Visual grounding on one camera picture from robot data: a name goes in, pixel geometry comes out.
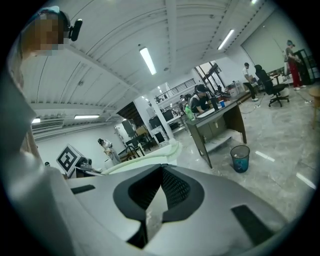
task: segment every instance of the air conditioner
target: air conditioner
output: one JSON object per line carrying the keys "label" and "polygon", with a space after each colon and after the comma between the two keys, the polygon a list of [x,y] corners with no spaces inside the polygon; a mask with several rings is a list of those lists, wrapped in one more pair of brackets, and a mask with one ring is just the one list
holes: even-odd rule
{"label": "air conditioner", "polygon": [[48,119],[48,120],[41,120],[40,123],[32,124],[32,133],[38,134],[47,131],[61,129],[64,126],[63,119]]}

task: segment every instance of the person in red pants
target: person in red pants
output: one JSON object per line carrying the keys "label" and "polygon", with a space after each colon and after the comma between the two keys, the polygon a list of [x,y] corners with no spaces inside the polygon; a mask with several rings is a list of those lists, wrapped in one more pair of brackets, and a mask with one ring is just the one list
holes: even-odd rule
{"label": "person in red pants", "polygon": [[288,57],[289,69],[290,69],[290,72],[292,74],[292,79],[293,79],[293,88],[294,88],[294,90],[299,91],[300,88],[306,87],[305,85],[302,85],[302,83],[300,81],[298,67],[297,67],[297,63],[301,63],[301,60],[298,57],[294,56],[292,48],[295,47],[295,45],[292,43],[292,41],[288,40],[286,42],[286,45],[288,47],[285,49],[285,54]]}

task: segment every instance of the shelf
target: shelf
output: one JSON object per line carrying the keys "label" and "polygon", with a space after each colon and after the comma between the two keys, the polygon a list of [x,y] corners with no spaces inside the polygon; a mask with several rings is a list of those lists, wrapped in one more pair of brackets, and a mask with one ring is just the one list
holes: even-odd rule
{"label": "shelf", "polygon": [[224,132],[220,133],[217,137],[208,140],[204,144],[206,151],[209,153],[210,151],[216,149],[221,144],[225,143],[228,139],[232,138],[232,136],[236,133],[238,133],[236,130],[227,129]]}

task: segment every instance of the black shirt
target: black shirt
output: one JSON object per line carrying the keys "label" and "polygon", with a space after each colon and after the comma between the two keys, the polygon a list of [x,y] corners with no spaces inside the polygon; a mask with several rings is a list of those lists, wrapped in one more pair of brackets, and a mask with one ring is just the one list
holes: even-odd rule
{"label": "black shirt", "polygon": [[199,113],[197,107],[201,107],[202,110],[207,110],[208,105],[206,102],[209,102],[209,97],[206,95],[200,98],[198,95],[194,95],[190,100],[191,111],[192,113]]}

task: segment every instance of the chair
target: chair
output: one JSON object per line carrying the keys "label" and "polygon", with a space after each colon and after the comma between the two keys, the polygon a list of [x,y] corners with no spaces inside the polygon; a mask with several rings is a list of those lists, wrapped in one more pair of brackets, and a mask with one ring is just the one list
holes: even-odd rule
{"label": "chair", "polygon": [[264,84],[264,90],[268,95],[274,95],[275,98],[270,99],[269,107],[271,107],[271,104],[274,102],[279,102],[280,107],[282,107],[282,104],[280,101],[286,100],[287,102],[290,102],[288,97],[281,97],[280,92],[286,87],[284,83],[273,85],[272,79],[267,75],[267,73],[262,69],[262,66],[255,65],[255,74],[256,76],[261,80],[261,82]]}

